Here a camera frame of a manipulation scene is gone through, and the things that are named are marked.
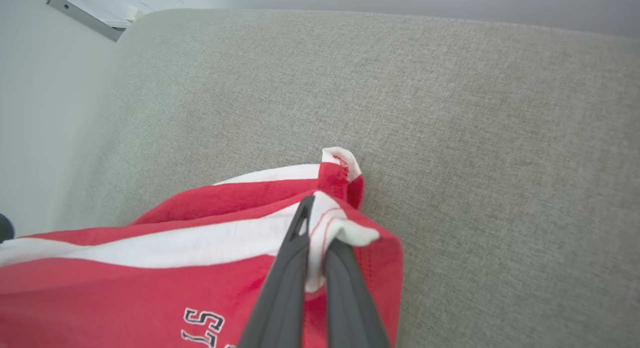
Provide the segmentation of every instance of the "black object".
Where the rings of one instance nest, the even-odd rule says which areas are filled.
[[[4,214],[0,214],[0,243],[7,239],[14,239],[16,233],[13,230],[14,226],[9,221],[9,218],[5,217]]]
[[[300,202],[238,348],[302,347],[309,218],[313,202],[313,196]],[[390,348],[354,249],[334,240],[325,256],[329,347]]]

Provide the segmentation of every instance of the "gray surface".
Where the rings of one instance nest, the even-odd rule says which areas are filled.
[[[400,348],[640,346],[640,43],[416,16],[126,30],[58,228],[340,145],[400,235]]]
[[[46,1],[0,0],[0,213],[18,236],[53,229],[78,130],[98,109],[116,48]]]

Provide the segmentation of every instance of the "couch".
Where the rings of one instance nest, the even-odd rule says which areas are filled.
[[[58,230],[342,146],[404,244],[399,348],[640,346],[640,42],[176,9],[117,43]]]

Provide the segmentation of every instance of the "gray fabric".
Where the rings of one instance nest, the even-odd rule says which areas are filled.
[[[118,46],[59,229],[339,145],[404,243],[400,348],[640,346],[638,41],[180,9]]]

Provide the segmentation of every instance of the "stitching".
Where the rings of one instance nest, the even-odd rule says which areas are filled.
[[[311,233],[309,234],[309,239],[311,239],[311,237],[313,237],[314,233],[316,232],[316,230],[318,229],[318,227],[320,226],[320,222],[322,222],[322,219],[325,217],[325,214],[331,212],[331,211],[336,211],[338,209],[341,209],[340,207],[334,207],[331,209],[327,209],[327,211],[325,211],[324,213],[322,213],[322,216],[320,216],[320,219],[318,219],[318,223],[315,224],[315,227],[311,230]]]
[[[345,162],[345,160],[341,159],[340,157],[334,155],[333,156],[334,159],[337,159],[338,161],[340,161],[340,167],[343,168],[342,171],[340,171],[340,173],[338,173],[338,179],[346,179],[347,177],[349,177],[349,164],[347,162]]]
[[[331,217],[331,219],[329,219],[329,222],[327,222],[326,224],[326,228],[324,229],[324,238],[322,239],[322,256],[320,257],[320,262],[322,262],[322,270],[320,271],[320,274],[322,275],[322,272],[325,271],[325,246],[327,245],[327,232],[329,232],[329,225],[331,225],[331,222],[336,219],[336,217]]]

